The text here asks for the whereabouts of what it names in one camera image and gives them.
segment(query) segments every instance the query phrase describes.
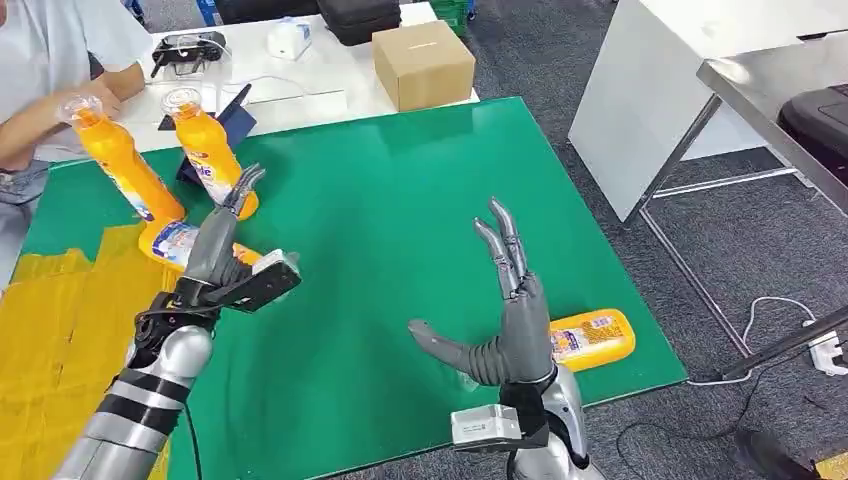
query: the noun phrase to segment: robotic thumb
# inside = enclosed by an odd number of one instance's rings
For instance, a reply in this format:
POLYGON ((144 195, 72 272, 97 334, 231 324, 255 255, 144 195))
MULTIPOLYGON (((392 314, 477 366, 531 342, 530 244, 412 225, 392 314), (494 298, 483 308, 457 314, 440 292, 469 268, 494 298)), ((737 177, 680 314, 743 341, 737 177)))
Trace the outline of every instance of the robotic thumb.
POLYGON ((468 346, 442 337, 424 320, 410 320, 409 333, 422 350, 442 363, 467 373, 481 385, 501 385, 510 375, 497 337, 482 345, 468 346))
POLYGON ((442 337, 430 328, 424 320, 410 320, 407 325, 412 338, 422 350, 436 357, 440 362, 461 372, 471 373, 469 364, 468 345, 462 345, 442 337))

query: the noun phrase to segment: silver robotic arm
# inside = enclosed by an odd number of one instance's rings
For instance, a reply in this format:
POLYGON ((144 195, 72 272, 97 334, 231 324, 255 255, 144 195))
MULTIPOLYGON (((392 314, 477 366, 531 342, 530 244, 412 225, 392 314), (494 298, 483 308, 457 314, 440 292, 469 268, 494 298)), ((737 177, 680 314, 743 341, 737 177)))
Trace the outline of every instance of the silver robotic arm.
POLYGON ((501 333, 483 345, 439 336, 423 320, 409 322, 418 345, 483 385, 500 385, 500 404, 454 412, 457 449, 510 451, 514 480, 603 480, 589 460, 580 390, 574 374, 552 359, 548 305, 542 284, 527 267, 515 221, 497 199, 489 201, 500 234, 479 218, 498 272, 504 310, 501 333))
POLYGON ((263 174, 258 165, 244 170, 201 225, 174 292, 160 293, 136 316, 126 367, 54 479, 146 480, 212 355, 221 309, 253 312, 300 283, 296 267, 279 251, 263 257, 259 271, 233 257, 238 213, 263 174))

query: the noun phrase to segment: person's hand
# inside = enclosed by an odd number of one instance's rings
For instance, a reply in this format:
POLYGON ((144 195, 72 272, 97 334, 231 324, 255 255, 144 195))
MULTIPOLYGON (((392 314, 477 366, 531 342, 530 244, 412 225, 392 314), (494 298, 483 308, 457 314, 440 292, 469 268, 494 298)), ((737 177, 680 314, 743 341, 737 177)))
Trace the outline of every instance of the person's hand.
POLYGON ((118 116, 121 108, 121 101, 118 97, 109 90, 109 87, 106 86, 106 82, 101 80, 102 76, 96 78, 90 82, 86 82, 80 85, 77 88, 73 88, 70 90, 65 90, 58 95, 56 95, 56 108, 61 108, 62 105, 65 104, 68 100, 73 98, 74 96, 95 96, 100 100, 100 103, 103 104, 103 113, 105 113, 109 118, 115 118, 118 116))

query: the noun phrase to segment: green mat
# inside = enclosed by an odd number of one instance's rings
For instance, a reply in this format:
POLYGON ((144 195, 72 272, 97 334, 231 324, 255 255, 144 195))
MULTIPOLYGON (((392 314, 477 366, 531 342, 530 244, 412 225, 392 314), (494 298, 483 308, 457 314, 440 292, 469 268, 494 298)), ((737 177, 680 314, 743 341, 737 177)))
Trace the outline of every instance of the green mat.
MULTIPOLYGON (((461 341, 497 331, 497 276, 471 227, 476 215, 493 221, 491 195, 515 216, 555 318, 614 307, 633 325, 633 354, 578 374, 587 403, 685 378, 520 99, 252 137, 236 153, 268 169, 238 240, 300 252, 304 282, 284 302, 219 323, 189 399, 204 478, 300 479, 365 466, 446 444, 451 411, 495 401, 497 389, 467 391, 406 331, 413 317, 461 341)), ((170 178, 181 155, 145 158, 170 178)), ((202 220, 204 194, 174 191, 192 222, 202 220)), ((62 168, 25 250, 77 246, 93 256, 104 226, 132 221, 96 165, 62 168)), ((169 475, 195 477, 184 422, 169 475)))

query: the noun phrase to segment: yellow bottle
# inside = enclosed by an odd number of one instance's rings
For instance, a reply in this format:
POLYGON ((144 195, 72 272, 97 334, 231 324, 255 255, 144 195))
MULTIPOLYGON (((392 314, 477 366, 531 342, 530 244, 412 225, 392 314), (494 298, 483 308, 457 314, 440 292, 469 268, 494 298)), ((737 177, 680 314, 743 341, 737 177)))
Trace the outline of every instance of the yellow bottle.
MULTIPOLYGON (((197 239, 199 228, 176 220, 149 223, 138 237, 138 248, 148 257, 182 272, 197 239)), ((233 256, 253 265, 262 256, 239 244, 233 244, 233 256)))
POLYGON ((103 113, 97 97, 76 96, 62 106, 59 116, 74 128, 83 148, 141 218, 152 222, 185 217, 183 206, 135 150, 129 132, 103 113))
MULTIPOLYGON (((200 92, 193 88, 170 91, 162 99, 162 108, 173 117, 177 138, 209 196, 221 204, 241 175, 241 165, 227 144, 226 130, 200 108, 200 92)), ((253 215, 258 207, 256 192, 250 192, 239 220, 253 215)))
POLYGON ((554 361, 573 372, 621 360, 636 348, 630 322, 612 308, 554 320, 550 332, 554 361))

